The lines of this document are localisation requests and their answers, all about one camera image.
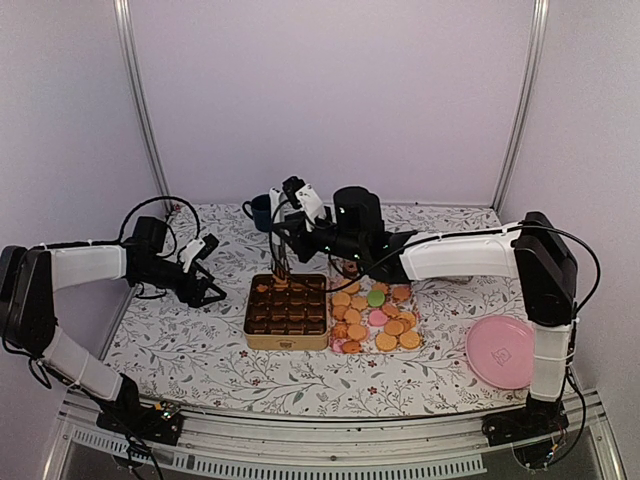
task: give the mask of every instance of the blue mug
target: blue mug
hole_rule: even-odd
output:
[[[271,231],[271,199],[268,193],[258,195],[253,200],[244,202],[242,211],[253,220],[259,231],[264,233]]]

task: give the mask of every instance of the pink disc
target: pink disc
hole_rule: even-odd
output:
[[[387,317],[382,310],[374,310],[369,314],[369,325],[372,327],[382,327],[387,324],[389,317]]]
[[[512,317],[483,318],[467,334],[467,359],[489,385],[525,388],[533,378],[533,329]]]
[[[344,338],[336,338],[331,343],[331,350],[333,350],[334,353],[344,353],[342,351],[342,345],[344,344],[344,342],[346,342],[346,340]]]

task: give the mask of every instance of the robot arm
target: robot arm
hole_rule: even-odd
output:
[[[7,344],[17,347],[67,385],[82,389],[103,412],[98,425],[143,438],[175,444],[182,419],[170,405],[143,407],[133,380],[104,365],[72,340],[58,325],[53,294],[97,280],[125,278],[131,286],[150,283],[172,289],[180,301],[200,307],[226,297],[198,260],[218,245],[212,235],[190,242],[180,264],[162,258],[167,226],[140,217],[131,238],[51,247],[6,247],[0,255],[0,329]],[[207,296],[209,290],[217,295]]]
[[[390,233],[384,229],[378,197],[362,187],[334,194],[335,222],[326,207],[326,214],[312,222],[310,214],[319,207],[315,192],[309,194],[311,186],[296,177],[284,185],[298,211],[274,224],[273,231],[302,262],[316,252],[330,253],[357,262],[361,272],[388,283],[467,275],[518,279],[535,329],[533,381],[527,407],[487,416],[485,433],[490,443],[505,443],[568,425],[561,398],[573,349],[577,263],[543,214],[531,212],[518,224],[481,231]],[[306,198],[312,199],[310,206]]]

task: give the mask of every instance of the tabletop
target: tabletop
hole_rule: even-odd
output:
[[[134,299],[105,363],[135,380],[141,393],[183,404],[240,411],[321,417],[443,415],[520,405],[526,390],[499,390],[478,379],[465,357],[465,335],[489,315],[525,321],[519,283],[502,277],[430,279],[413,285],[425,348],[413,353],[339,355],[254,351],[243,322],[252,277],[269,271],[268,237],[240,205],[198,205],[203,231],[220,246],[204,262],[227,293],[222,302],[193,309],[173,293]],[[385,205],[387,230],[445,232],[499,225],[488,208]],[[178,243],[195,222],[187,209],[172,226]],[[294,272],[328,273],[316,255]],[[153,288],[147,287],[147,294]]]

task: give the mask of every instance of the wall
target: wall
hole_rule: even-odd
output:
[[[603,284],[582,315],[576,362],[583,383],[598,387],[632,476],[640,470],[639,24],[638,2],[551,2],[531,116],[502,212],[510,221],[542,210],[601,257]],[[584,294],[593,270],[587,256],[579,260]]]
[[[241,201],[295,174],[325,198],[490,204],[533,4],[131,2],[172,191]]]
[[[0,7],[0,246],[114,238],[154,194],[113,2],[3,1]],[[124,282],[56,294],[60,324],[94,353]],[[64,391],[0,352],[0,478],[36,479]]]

